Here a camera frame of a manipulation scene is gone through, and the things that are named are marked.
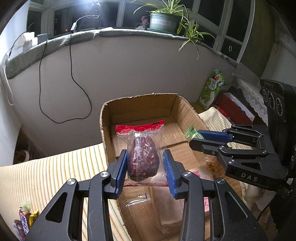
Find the spider plant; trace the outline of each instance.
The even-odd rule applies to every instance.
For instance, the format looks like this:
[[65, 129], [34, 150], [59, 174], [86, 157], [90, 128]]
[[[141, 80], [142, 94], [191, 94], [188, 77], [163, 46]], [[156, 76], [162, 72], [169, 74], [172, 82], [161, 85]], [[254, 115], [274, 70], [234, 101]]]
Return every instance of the spider plant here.
[[180, 23], [181, 26], [183, 26], [185, 28], [185, 34], [184, 36], [186, 36], [188, 38], [188, 40], [184, 41], [181, 45], [181, 47], [179, 48], [179, 51], [189, 42], [193, 43], [193, 45], [196, 47], [197, 50], [197, 59], [199, 57], [199, 52], [198, 52], [198, 47], [197, 47], [197, 42], [199, 41], [201, 43], [202, 40], [204, 40], [204, 35], [210, 35], [214, 38], [214, 40], [216, 41], [215, 37], [209, 33], [206, 32], [199, 32], [198, 28], [199, 25], [195, 22], [194, 24], [191, 24], [191, 22], [188, 20], [188, 18], [186, 18], [186, 22]]
[[[132, 2], [144, 2], [141, 0], [134, 0]], [[150, 14], [153, 15], [155, 13], [158, 12], [162, 12], [162, 13], [168, 13], [168, 14], [172, 14], [175, 16], [180, 16], [181, 17], [181, 21], [180, 23], [182, 23], [182, 25], [179, 25], [179, 28], [177, 30], [177, 34], [180, 33], [182, 26], [184, 26], [186, 19], [189, 18], [189, 14], [188, 13], [192, 13], [193, 11], [189, 8], [186, 8], [184, 4], [179, 5], [181, 0], [168, 0], [168, 2], [166, 2], [165, 0], [161, 0], [162, 1], [162, 6], [159, 6], [157, 4], [153, 4], [153, 3], [146, 3], [143, 6], [140, 6], [139, 8], [137, 8], [134, 11], [134, 14], [136, 11], [138, 11], [140, 8], [145, 7], [145, 6], [149, 6], [149, 7], [154, 7], [156, 8], [156, 10], [154, 11], [150, 11]]]

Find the packaged date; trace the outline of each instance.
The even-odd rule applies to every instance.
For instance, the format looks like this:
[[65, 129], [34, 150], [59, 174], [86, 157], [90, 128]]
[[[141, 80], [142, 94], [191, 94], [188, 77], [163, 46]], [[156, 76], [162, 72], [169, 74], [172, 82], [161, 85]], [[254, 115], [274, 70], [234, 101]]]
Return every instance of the packaged date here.
[[127, 143], [127, 173], [125, 186], [166, 185], [160, 146], [163, 140], [164, 120], [141, 126], [116, 126], [116, 134]]

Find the silver bolt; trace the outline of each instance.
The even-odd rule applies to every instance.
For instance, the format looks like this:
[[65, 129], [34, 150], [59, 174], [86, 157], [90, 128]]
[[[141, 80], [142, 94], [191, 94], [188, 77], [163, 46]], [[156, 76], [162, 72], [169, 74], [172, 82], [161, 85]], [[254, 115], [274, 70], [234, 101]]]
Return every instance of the silver bolt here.
[[101, 177], [108, 177], [109, 176], [109, 172], [103, 171], [100, 173]]
[[184, 172], [183, 172], [183, 175], [184, 175], [185, 177], [190, 177], [190, 176], [192, 175], [192, 172], [190, 172], [190, 171], [184, 171]]
[[222, 179], [222, 178], [217, 178], [217, 183], [224, 184], [225, 183], [225, 180]]
[[69, 185], [73, 185], [75, 183], [75, 179], [74, 178], [71, 178], [67, 181], [67, 184]]

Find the yellow striped cloth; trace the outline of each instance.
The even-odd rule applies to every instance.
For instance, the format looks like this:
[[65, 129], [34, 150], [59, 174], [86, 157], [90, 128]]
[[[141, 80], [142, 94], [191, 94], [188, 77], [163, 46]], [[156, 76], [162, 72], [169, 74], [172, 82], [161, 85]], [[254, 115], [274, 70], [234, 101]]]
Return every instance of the yellow striped cloth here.
[[[231, 124], [214, 108], [199, 114], [209, 130], [222, 131]], [[239, 149], [249, 148], [235, 144]], [[0, 168], [0, 213], [14, 232], [13, 221], [20, 219], [18, 207], [29, 200], [32, 210], [41, 212], [70, 178], [87, 180], [107, 169], [103, 144], [68, 153]], [[82, 240], [87, 240], [87, 206], [83, 206]], [[109, 200], [111, 227], [115, 241], [131, 241], [115, 200]]]

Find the gray cloth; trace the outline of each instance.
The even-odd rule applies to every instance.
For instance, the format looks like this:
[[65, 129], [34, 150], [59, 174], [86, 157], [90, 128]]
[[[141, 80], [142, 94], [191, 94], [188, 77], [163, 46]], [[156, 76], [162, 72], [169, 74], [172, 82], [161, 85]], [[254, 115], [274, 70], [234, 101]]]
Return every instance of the gray cloth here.
[[[141, 36], [141, 37], [152, 37], [152, 38], [164, 38], [164, 39], [171, 39], [171, 40], [186, 40], [185, 37], [174, 36], [172, 34], [151, 32], [146, 30], [104, 28], [100, 30], [89, 30], [89, 31], [82, 31], [82, 32], [77, 32], [72, 34], [71, 45], [90, 41], [95, 37], [123, 37], [123, 36]], [[70, 44], [69, 34], [57, 37], [55, 39], [48, 40], [44, 57], [52, 54], [53, 52], [61, 49], [64, 46], [68, 46], [69, 44]], [[202, 46], [213, 51], [215, 54], [220, 55], [221, 57], [227, 59], [229, 63], [234, 67], [237, 66], [237, 62], [227, 57], [226, 55], [218, 51], [214, 51], [213, 49], [211, 49], [205, 44], [202, 44]], [[10, 59], [6, 66], [7, 78], [12, 79], [16, 77], [25, 69], [29, 68], [31, 65], [41, 60], [44, 47], [45, 47], [45, 42]]]

